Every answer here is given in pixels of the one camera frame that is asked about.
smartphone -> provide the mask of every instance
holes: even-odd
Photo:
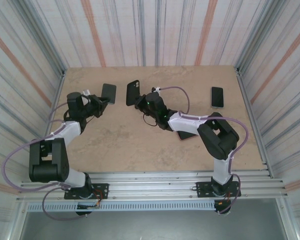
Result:
[[[108,104],[115,104],[116,102],[116,92],[117,92],[117,86],[112,84],[104,83],[102,86],[102,98],[108,98],[109,102]]]
[[[132,106],[136,103],[136,99],[140,97],[140,82],[139,80],[134,80],[126,86],[126,99],[125,104],[127,106]]]
[[[197,135],[195,135],[193,133],[186,132],[186,131],[177,131],[176,133],[178,134],[179,139],[181,141],[186,140],[186,139],[190,139],[190,138],[193,138],[193,137],[197,136]]]
[[[221,87],[213,86],[211,88],[211,107],[223,108],[224,107],[224,89]]]

wooden board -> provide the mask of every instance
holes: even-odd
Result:
[[[213,158],[199,136],[180,141],[177,133],[164,131],[144,123],[143,114],[134,106],[126,106],[127,84],[140,80],[141,94],[152,87],[180,86],[190,97],[191,115],[210,115],[220,112],[225,117],[238,119],[249,128],[249,140],[234,158],[232,168],[263,169],[257,144],[250,125],[237,78],[231,66],[169,66],[169,67],[107,67],[71,68],[61,91],[59,104],[67,94],[89,89],[101,96],[104,83],[117,86],[116,101],[108,105],[103,116],[94,118],[81,136],[68,146],[70,166],[86,172],[152,172],[213,170]],[[211,108],[211,87],[224,91],[224,108]],[[187,110],[187,99],[178,89],[161,92],[166,106]],[[55,119],[62,119],[67,106],[61,107]],[[240,136],[244,129],[230,123]]]

corrugated wall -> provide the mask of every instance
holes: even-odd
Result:
[[[300,0],[283,0],[243,63],[244,86],[270,164],[300,225]]]
[[[61,79],[20,7],[0,1],[0,239],[9,234],[18,193],[3,180],[1,164],[9,152],[44,135]],[[28,150],[20,151],[7,165],[8,176],[16,183],[26,179],[28,162]]]
[[[26,0],[68,67],[234,65],[272,0]]]

